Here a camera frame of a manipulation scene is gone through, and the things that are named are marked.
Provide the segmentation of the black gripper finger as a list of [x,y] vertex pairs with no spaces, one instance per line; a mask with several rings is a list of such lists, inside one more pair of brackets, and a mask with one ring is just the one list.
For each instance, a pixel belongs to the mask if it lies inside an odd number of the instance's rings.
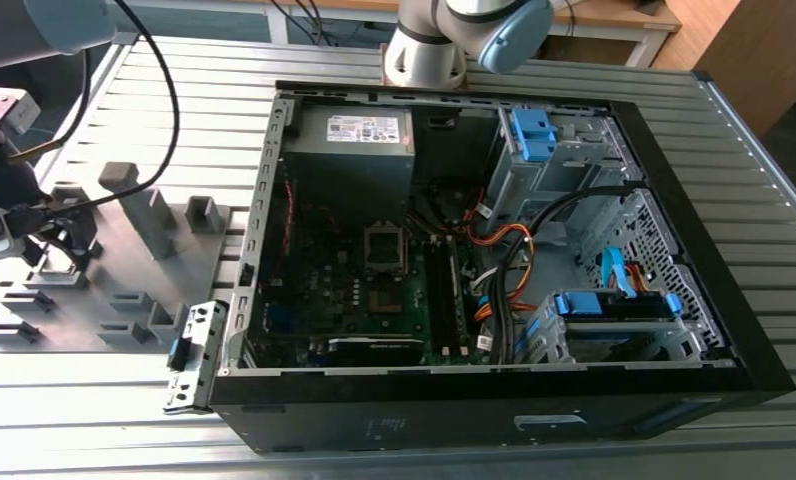
[[57,248],[65,253],[73,264],[87,264],[99,256],[96,245],[97,226],[92,213],[69,213],[55,218],[59,228],[55,240]]
[[60,242],[53,230],[33,233],[27,237],[29,242],[28,265],[32,270],[39,270],[53,252],[60,250]]

